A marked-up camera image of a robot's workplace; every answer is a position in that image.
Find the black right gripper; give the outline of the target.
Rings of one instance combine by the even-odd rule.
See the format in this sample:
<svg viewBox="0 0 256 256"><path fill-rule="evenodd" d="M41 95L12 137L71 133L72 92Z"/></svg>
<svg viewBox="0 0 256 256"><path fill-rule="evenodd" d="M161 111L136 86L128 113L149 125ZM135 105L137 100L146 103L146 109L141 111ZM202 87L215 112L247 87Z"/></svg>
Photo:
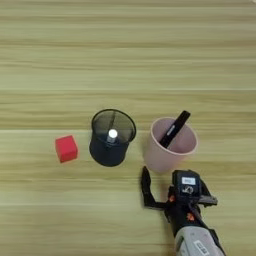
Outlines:
<svg viewBox="0 0 256 256"><path fill-rule="evenodd" d="M200 178L202 195L199 198L188 198L186 200L178 200L171 195L165 204L157 202L151 192L151 177L146 167L142 168L140 187L143 196L144 206L152 209L164 209L165 216L171 224L173 235L184 227L200 227L208 230L212 237L216 238L217 234L214 229L210 229L203 221L199 205L204 207L216 206L218 200L212 197L205 182Z"/></svg>

